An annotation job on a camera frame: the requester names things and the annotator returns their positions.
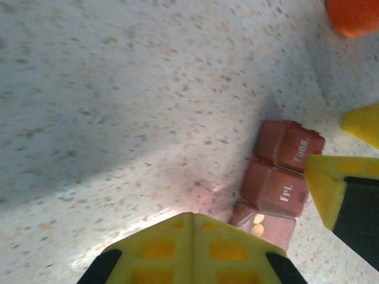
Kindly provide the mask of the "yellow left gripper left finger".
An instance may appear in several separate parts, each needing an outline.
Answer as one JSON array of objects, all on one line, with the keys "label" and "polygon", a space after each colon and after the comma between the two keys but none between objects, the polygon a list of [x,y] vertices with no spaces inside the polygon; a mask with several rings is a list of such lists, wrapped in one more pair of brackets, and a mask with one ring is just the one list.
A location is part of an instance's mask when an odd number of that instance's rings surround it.
[{"label": "yellow left gripper left finger", "polygon": [[78,283],[192,283],[193,214],[181,213],[106,247]]}]

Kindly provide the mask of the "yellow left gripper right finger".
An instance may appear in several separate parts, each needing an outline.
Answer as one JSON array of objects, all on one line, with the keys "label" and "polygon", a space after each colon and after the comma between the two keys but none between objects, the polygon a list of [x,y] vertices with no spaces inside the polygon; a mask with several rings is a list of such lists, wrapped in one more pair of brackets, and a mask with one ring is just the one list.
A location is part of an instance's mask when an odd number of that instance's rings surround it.
[{"label": "yellow left gripper right finger", "polygon": [[194,283],[306,283],[285,250],[208,215],[194,214]]}]

